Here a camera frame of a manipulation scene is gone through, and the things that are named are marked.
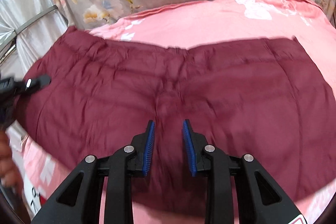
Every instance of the ridged blue pad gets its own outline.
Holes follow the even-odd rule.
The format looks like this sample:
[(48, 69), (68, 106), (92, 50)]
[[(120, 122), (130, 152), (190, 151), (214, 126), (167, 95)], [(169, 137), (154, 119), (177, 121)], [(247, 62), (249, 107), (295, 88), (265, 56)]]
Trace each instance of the ridged blue pad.
[(196, 153), (193, 146), (193, 142), (191, 140), (190, 132), (188, 129), (187, 121), (183, 122), (183, 139), (185, 148), (187, 150), (188, 164), (189, 170), (193, 177), (196, 176), (197, 168), (196, 168)]
[(149, 130), (145, 151), (143, 153), (143, 167), (142, 173), (144, 176), (148, 174), (149, 168), (151, 167), (151, 160), (154, 148), (154, 136), (155, 136), (155, 123), (152, 122), (151, 128)]

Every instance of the human hand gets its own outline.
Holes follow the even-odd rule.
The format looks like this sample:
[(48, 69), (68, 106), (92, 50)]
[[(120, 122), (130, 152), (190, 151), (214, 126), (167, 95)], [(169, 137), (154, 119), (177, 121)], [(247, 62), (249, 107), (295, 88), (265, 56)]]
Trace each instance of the human hand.
[(4, 131), (0, 131), (0, 178), (2, 186), (14, 187), (16, 193), (21, 196), (23, 180), (19, 169), (12, 159), (9, 138)]

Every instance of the pink bed sheet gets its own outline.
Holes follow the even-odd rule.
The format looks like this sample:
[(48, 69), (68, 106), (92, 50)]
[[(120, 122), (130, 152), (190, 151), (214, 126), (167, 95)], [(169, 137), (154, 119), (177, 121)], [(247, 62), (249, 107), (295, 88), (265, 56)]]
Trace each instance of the pink bed sheet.
[[(215, 0), (167, 5), (125, 17), (90, 33), (114, 40), (181, 48), (241, 38), (296, 36), (325, 80), (336, 90), (336, 30), (322, 9), (309, 0)], [(69, 170), (30, 138), (23, 153), (27, 176), (39, 193), (49, 198)], [(335, 192), (336, 179), (296, 205), (307, 222), (313, 223)], [(159, 212), (136, 203), (133, 203), (133, 214), (135, 224), (204, 223), (200, 218)]]

